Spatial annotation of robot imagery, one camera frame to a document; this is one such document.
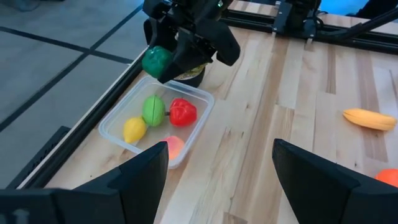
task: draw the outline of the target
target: black metal frame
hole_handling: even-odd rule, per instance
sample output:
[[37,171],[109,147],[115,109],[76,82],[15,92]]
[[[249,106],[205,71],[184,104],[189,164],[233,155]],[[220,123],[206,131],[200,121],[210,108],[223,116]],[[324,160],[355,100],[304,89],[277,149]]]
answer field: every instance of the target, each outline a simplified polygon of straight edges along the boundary
[[[224,13],[220,21],[229,26],[272,33],[274,30],[274,16],[265,16],[261,14],[228,10]],[[398,35],[384,34],[380,32],[366,32],[352,39],[341,39],[338,36],[330,35],[333,33],[345,32],[349,27],[339,27],[324,25],[313,35],[314,41],[328,44],[342,45],[363,50],[372,50],[387,54],[398,55]],[[305,39],[301,35],[289,35],[289,37]]]
[[[249,30],[272,33],[275,17],[254,14],[250,12],[227,11],[220,19],[229,26]],[[350,40],[340,40],[336,37],[326,35],[329,32],[347,30],[346,27],[325,25],[314,36],[315,41],[329,44],[354,47],[364,50],[373,50],[388,54],[398,54],[398,35],[383,34],[379,32],[367,32]],[[289,37],[303,38],[302,36],[290,35]],[[55,173],[61,168],[64,162],[75,151],[80,143],[87,137],[90,131],[99,123],[105,114],[113,107],[118,98],[125,92],[126,88],[142,72],[142,55],[130,66],[129,70],[110,89],[102,100],[85,116],[83,121],[71,130],[70,135],[58,146],[57,150],[49,157],[40,169],[35,172],[32,178],[22,186],[23,189],[44,187]]]

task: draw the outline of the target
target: plastic container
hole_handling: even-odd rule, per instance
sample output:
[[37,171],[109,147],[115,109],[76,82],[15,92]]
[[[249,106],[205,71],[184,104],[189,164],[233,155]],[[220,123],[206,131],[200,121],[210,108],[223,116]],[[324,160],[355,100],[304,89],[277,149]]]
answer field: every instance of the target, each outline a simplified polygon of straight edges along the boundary
[[[170,123],[169,117],[166,116],[160,126],[148,127],[146,134],[139,141],[134,144],[124,142],[124,123],[131,117],[142,115],[144,100],[151,95],[157,95],[164,100],[166,111],[169,110],[171,101],[174,98],[188,100],[197,108],[197,120],[187,127],[176,128]],[[169,169],[174,169],[183,161],[192,144],[195,142],[213,105],[214,98],[208,92],[176,81],[161,84],[156,79],[146,76],[100,122],[99,133],[104,138],[136,154],[150,148],[166,137],[177,136],[185,142],[185,145],[175,159],[169,160]]]

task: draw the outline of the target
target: gray floor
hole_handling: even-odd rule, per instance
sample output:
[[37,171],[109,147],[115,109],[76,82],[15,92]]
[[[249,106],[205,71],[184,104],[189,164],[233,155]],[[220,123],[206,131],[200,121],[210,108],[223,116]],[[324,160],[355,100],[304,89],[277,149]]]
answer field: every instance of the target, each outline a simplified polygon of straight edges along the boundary
[[[0,4],[0,26],[90,48],[133,12],[139,0],[43,2],[32,12]],[[97,50],[135,59],[146,47],[141,11]],[[82,52],[0,31],[0,122]],[[5,188],[60,126],[72,127],[127,67],[87,56],[0,133],[0,188]]]

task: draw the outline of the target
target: wooden surface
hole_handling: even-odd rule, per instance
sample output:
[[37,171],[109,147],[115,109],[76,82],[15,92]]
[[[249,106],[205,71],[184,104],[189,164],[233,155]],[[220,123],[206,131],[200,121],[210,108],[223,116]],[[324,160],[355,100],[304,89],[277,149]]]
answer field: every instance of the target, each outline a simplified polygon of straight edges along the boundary
[[[248,2],[231,7],[275,13]],[[274,138],[371,177],[398,167],[398,129],[372,131],[342,116],[364,108],[398,117],[396,56],[232,30],[241,56],[232,67],[207,66],[200,88],[215,106],[184,163],[169,171],[156,223],[297,223],[271,161]],[[94,129],[47,187],[72,189],[133,156]]]

